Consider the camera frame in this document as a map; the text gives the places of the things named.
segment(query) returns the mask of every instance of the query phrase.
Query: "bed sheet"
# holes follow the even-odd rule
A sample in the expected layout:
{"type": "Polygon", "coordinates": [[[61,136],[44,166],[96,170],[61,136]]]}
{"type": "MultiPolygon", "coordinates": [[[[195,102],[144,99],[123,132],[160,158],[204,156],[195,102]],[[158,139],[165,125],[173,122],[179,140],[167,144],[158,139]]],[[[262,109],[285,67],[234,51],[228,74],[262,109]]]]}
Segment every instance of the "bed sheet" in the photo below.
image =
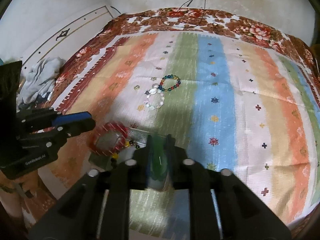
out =
{"type": "MultiPolygon", "coordinates": [[[[262,23],[217,10],[151,10],[106,25],[66,62],[44,106],[172,134],[206,168],[232,169],[292,225],[320,197],[316,69],[301,40],[262,23]],[[150,110],[148,90],[169,74],[180,87],[150,110]]],[[[88,167],[88,134],[70,138],[47,166],[65,188],[88,167]]],[[[132,191],[131,229],[188,239],[188,225],[186,191],[132,191]]]]}

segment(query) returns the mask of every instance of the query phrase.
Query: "red bracelet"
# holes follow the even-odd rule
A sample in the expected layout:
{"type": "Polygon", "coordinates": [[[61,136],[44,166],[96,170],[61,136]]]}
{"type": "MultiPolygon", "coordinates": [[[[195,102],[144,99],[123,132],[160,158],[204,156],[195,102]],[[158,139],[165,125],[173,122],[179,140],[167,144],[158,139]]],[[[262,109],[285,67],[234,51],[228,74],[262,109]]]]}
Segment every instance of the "red bracelet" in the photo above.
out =
{"type": "Polygon", "coordinates": [[[125,146],[125,139],[128,137],[128,129],[122,123],[107,122],[106,124],[96,127],[90,134],[87,140],[87,146],[92,152],[97,155],[110,156],[113,153],[119,152],[125,146]],[[100,149],[97,147],[99,138],[108,133],[117,132],[119,137],[116,141],[116,145],[108,149],[100,149]]]}

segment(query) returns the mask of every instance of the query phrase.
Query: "white wall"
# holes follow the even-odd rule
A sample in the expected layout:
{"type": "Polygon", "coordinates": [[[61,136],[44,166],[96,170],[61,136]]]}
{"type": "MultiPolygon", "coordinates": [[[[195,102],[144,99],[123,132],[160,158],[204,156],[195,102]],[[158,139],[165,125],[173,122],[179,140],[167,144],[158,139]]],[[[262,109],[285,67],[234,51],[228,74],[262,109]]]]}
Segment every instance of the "white wall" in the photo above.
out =
{"type": "Polygon", "coordinates": [[[0,20],[0,58],[19,59],[33,42],[59,22],[102,1],[13,0],[0,20]]]}
{"type": "MultiPolygon", "coordinates": [[[[13,0],[0,20],[0,58],[19,59],[22,53],[59,22],[105,1],[122,13],[179,7],[187,0],[13,0]]],[[[203,7],[194,0],[191,7],[203,7]]],[[[271,25],[311,43],[315,13],[308,0],[207,0],[207,8],[221,9],[271,25]]]]}

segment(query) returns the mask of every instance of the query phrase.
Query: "screw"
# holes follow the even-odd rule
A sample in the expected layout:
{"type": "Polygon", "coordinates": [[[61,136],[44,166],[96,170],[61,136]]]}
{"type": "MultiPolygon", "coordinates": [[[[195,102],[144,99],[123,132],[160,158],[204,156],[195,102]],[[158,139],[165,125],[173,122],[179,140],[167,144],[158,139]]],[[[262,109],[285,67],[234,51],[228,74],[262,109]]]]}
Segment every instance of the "screw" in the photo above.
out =
{"type": "Polygon", "coordinates": [[[222,169],[221,170],[221,175],[223,176],[230,176],[232,174],[232,171],[229,169],[222,169]]]}
{"type": "Polygon", "coordinates": [[[96,170],[96,169],[92,169],[92,170],[89,170],[89,171],[88,171],[88,175],[89,175],[90,177],[95,177],[95,176],[97,176],[98,174],[99,174],[99,171],[96,170]]]}
{"type": "Polygon", "coordinates": [[[191,160],[191,159],[184,159],[184,160],[182,161],[182,163],[183,163],[184,165],[193,165],[193,164],[195,164],[195,161],[194,161],[194,160],[191,160]]]}
{"type": "Polygon", "coordinates": [[[125,161],[125,165],[127,165],[127,166],[134,166],[136,164],[137,164],[137,161],[134,159],[129,159],[129,160],[125,161]]]}

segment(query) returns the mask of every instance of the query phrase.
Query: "white shell bracelet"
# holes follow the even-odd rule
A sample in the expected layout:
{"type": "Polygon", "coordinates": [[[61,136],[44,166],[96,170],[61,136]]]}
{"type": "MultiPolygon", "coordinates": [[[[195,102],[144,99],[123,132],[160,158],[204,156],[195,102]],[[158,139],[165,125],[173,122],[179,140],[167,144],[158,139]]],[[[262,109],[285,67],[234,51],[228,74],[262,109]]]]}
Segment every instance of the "white shell bracelet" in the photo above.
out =
{"type": "Polygon", "coordinates": [[[143,103],[146,105],[147,108],[149,108],[150,110],[154,110],[154,109],[159,109],[161,106],[163,106],[164,104],[164,93],[162,93],[160,90],[158,90],[157,87],[153,87],[152,89],[149,90],[149,95],[147,95],[147,100],[144,101],[143,103]],[[154,94],[160,94],[161,95],[161,101],[158,105],[156,106],[152,106],[149,102],[149,98],[151,95],[154,95],[154,94]]]}

